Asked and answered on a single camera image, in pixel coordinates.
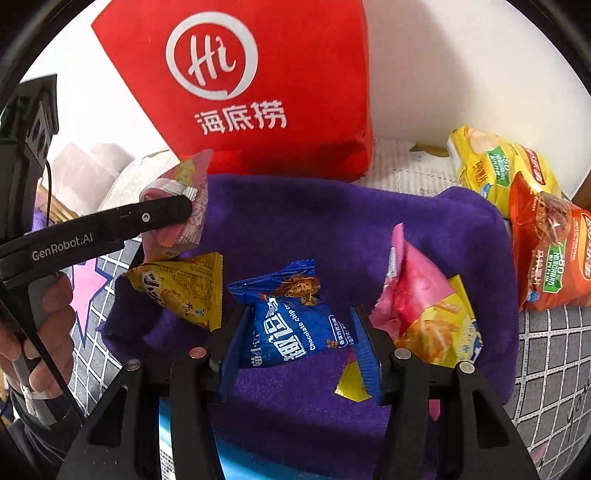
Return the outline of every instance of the finger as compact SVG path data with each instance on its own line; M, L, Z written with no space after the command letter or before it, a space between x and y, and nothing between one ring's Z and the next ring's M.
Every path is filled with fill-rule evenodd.
M0 324L0 355L10 361L21 356L20 343L2 324Z
M65 369L61 372L61 376L64 377L66 383L70 382L72 370L74 370L74 356L70 355L70 359L68 360ZM57 383L57 380L53 379L49 387L47 387L43 393L47 398L57 398L62 394L62 391Z
M64 272L60 272L57 281L47 289L41 299L41 308L47 314L59 312L73 299L72 284Z
M39 330L39 338L49 353L58 350L61 344L70 338L70 331L75 323L76 313L70 306L49 315ZM39 352L29 339L25 340L23 347L27 358L37 358L39 356Z
M68 337L67 341L65 341L61 347L56 350L51 357L57 367L57 369L62 372L66 369L70 358L72 357L72 352L74 351L74 341ZM31 388L36 392L44 392L49 388L51 383L54 381L53 375L49 371L45 362L41 362L39 365L35 367L33 373L29 377L29 383Z

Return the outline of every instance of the snack bag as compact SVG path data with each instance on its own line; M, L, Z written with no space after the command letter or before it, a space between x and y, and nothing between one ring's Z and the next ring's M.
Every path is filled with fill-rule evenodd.
M591 294L591 213L546 192L521 174L511 186L513 256L519 307L545 310Z
M562 195L548 161L538 153L495 134L464 126L454 130L447 148L461 184L493 203L509 218L509 193L517 172L534 192Z
M209 173L367 171L362 0L112 0L92 28L178 157L213 149Z
M213 331L222 325L222 263L223 257L213 252L182 261L143 264L125 275L137 291Z
M401 223L392 231L388 264L384 291L369 315L372 325L425 362L451 368L461 361L475 362L482 336L459 275L447 281L404 239ZM354 354L335 393L353 401L369 398Z
M236 299L254 306L242 346L241 368L273 367L329 348L353 345L353 337L319 296L314 260L228 285Z
M204 150L181 161L140 194L142 202L174 195L186 195L193 202L193 213L187 222L142 234L144 262L167 260L199 244L207 208L206 174L212 154L212 150Z

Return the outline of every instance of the sleeve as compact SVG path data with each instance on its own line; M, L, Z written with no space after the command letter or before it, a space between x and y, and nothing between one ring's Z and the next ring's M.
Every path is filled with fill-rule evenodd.
M67 414L52 426L45 427L27 412L24 397L13 389L11 400L20 417L9 428L14 442L40 478L54 480L80 430L75 412L65 397L59 397L56 400L64 402L64 411Z

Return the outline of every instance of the hi logo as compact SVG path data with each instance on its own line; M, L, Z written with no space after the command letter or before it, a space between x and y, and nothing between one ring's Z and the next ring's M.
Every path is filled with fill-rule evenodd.
M209 80L216 80L218 75L230 73L236 69L236 60L228 59L221 35L215 37L213 49L211 35L205 35L203 38L192 35L189 50L181 53L190 55L191 66L183 73L177 65L175 55L178 54L177 44L181 36L197 25L206 24L219 25L229 30L242 46L245 59L244 72L236 87L230 92L207 88ZM228 100L243 93L254 80L258 67L258 49L252 33L237 18L222 12L201 12L183 20L170 34L166 44L166 63L170 73L186 91L206 100Z

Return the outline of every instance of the red snack bag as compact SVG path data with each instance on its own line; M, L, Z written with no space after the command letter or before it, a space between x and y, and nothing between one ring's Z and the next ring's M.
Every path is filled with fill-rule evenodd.
M209 173L367 171L361 0L112 0L92 27L178 157L214 150Z
M591 213L549 193L534 194L518 173L509 216L520 308L551 309L591 294Z

